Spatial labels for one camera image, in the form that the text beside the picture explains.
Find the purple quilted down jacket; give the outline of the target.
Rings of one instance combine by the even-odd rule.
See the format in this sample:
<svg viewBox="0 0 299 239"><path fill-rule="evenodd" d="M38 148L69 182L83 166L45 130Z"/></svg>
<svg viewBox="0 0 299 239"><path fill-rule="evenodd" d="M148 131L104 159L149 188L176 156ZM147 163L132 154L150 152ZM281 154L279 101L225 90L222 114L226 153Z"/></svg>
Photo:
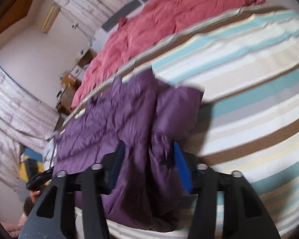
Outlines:
<svg viewBox="0 0 299 239"><path fill-rule="evenodd" d="M151 69L126 83L116 78L56 137L54 171L85 171L124 142L117 185L102 197L106 218L136 229L173 231L183 188L172 146L189 137L202 98L201 90L170 86Z"/></svg>

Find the wooden desk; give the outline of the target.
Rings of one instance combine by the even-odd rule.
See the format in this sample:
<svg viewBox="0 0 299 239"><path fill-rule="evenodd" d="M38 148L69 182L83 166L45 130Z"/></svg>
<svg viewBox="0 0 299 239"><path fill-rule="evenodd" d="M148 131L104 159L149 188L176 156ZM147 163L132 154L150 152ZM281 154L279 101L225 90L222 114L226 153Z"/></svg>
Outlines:
<svg viewBox="0 0 299 239"><path fill-rule="evenodd" d="M61 90L57 94L55 107L59 113L67 116L71 113L75 92L80 87L85 71L95 56L96 52L90 48L81 50L77 55L74 67L61 76Z"/></svg>

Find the striped bed sheet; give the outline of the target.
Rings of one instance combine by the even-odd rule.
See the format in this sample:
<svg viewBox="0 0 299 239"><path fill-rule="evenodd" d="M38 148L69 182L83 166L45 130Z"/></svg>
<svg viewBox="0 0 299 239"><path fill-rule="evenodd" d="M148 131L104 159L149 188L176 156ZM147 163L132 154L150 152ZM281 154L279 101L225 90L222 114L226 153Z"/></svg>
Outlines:
<svg viewBox="0 0 299 239"><path fill-rule="evenodd" d="M217 172L242 172L280 238L291 236L299 227L299 14L272 5L240 8L169 36L91 90L66 125L116 78L126 83L147 69L170 86L202 91L198 121L177 143ZM188 238L196 203L183 188L173 231L106 218L109 232L116 238ZM224 194L218 192L215 238L222 238L223 220Z"/></svg>

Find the side window curtain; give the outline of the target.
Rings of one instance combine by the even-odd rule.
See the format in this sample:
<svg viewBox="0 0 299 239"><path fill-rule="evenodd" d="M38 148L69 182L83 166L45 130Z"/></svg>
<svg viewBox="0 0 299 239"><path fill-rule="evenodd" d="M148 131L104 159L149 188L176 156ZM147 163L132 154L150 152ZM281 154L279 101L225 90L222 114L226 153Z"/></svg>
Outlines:
<svg viewBox="0 0 299 239"><path fill-rule="evenodd" d="M25 148L42 153L59 119L46 103L24 90L0 67L0 181L17 189Z"/></svg>

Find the pink red duvet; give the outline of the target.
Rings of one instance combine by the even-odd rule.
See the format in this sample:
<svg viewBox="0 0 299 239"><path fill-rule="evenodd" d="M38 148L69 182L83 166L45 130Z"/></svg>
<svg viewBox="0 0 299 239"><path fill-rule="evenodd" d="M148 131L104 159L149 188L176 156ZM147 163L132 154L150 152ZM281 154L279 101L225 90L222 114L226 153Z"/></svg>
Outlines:
<svg viewBox="0 0 299 239"><path fill-rule="evenodd" d="M266 0L150 0L132 18L121 18L104 48L87 68L71 107L143 51L173 35L225 11L264 4Z"/></svg>

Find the wall air conditioner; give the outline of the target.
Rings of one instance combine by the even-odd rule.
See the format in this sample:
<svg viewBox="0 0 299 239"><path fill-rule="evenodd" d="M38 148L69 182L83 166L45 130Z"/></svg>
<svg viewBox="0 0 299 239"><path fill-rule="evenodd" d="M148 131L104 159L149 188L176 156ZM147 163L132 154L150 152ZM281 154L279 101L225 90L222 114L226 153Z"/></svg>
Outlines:
<svg viewBox="0 0 299 239"><path fill-rule="evenodd" d="M49 9L42 21L41 25L41 31L44 33L48 33L51 29L55 19L57 18L58 14L60 12L60 6L57 5L57 3L52 3L49 6Z"/></svg>

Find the grey white bed headboard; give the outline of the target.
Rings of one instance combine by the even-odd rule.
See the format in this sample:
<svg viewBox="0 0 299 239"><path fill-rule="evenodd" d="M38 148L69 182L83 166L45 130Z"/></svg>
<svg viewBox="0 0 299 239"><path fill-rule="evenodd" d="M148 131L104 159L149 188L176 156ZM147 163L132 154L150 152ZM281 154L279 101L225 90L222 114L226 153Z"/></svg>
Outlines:
<svg viewBox="0 0 299 239"><path fill-rule="evenodd" d="M119 19L123 17L129 18L135 16L141 12L148 1L149 0L131 0L124 5L94 34L90 40L90 48L95 52L101 51L106 41L109 39L110 34L118 28Z"/></svg>

